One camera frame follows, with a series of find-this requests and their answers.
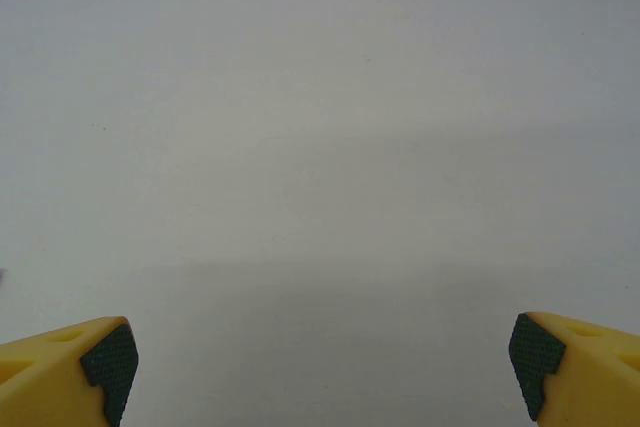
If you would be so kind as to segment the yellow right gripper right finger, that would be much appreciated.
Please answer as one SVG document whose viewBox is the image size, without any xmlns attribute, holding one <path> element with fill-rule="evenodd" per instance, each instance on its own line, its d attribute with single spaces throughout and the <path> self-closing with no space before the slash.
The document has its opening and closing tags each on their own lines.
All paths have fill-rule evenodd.
<svg viewBox="0 0 640 427">
<path fill-rule="evenodd" d="M 538 427 L 640 427 L 639 335 L 525 312 L 508 353 Z"/>
</svg>

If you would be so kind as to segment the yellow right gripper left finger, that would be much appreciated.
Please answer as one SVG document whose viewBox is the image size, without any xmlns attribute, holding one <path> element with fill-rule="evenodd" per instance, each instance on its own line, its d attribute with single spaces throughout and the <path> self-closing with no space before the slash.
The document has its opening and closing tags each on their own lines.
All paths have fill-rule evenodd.
<svg viewBox="0 0 640 427">
<path fill-rule="evenodd" d="M 120 427 L 139 364 L 125 317 L 0 345 L 0 427 Z"/>
</svg>

